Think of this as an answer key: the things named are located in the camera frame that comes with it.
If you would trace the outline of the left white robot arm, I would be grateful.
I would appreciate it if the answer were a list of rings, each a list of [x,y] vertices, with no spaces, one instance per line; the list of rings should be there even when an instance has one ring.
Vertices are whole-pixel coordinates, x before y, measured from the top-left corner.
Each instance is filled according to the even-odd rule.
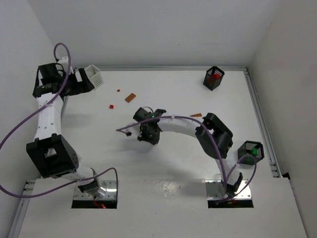
[[[96,171],[80,164],[81,157],[62,136],[61,117],[69,96],[91,92],[103,84],[100,70],[80,68],[81,81],[68,57],[38,67],[33,96],[39,109],[38,127],[26,151],[43,178],[77,180],[82,193],[97,196],[100,182]]]

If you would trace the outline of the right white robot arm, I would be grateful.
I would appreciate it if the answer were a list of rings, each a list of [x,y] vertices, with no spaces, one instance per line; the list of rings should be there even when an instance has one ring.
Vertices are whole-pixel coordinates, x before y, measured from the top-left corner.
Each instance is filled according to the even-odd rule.
[[[198,120],[194,117],[168,114],[164,109],[148,112],[140,107],[133,119],[135,123],[117,131],[127,136],[135,134],[139,141],[152,145],[158,144],[162,132],[175,132],[197,139],[203,151],[215,159],[225,193],[229,197],[235,195],[243,175],[239,170],[234,170],[234,161],[229,155],[229,149],[233,145],[233,133],[215,114],[207,113],[202,120]]]

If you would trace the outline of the dark green lego brick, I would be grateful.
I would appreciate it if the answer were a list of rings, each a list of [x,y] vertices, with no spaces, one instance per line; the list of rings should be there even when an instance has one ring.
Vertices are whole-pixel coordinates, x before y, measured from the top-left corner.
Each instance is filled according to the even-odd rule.
[[[258,155],[258,149],[257,149],[257,148],[253,148],[253,149],[251,150],[251,154],[252,154],[254,157],[256,157],[256,156]]]

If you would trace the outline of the red flower lego brick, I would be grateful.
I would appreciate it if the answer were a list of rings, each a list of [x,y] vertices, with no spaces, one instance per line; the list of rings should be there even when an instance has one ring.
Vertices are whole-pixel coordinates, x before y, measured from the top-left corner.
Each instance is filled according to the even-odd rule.
[[[213,85],[213,84],[214,84],[214,79],[210,77],[210,78],[208,79],[208,84],[209,84],[209,85]]]

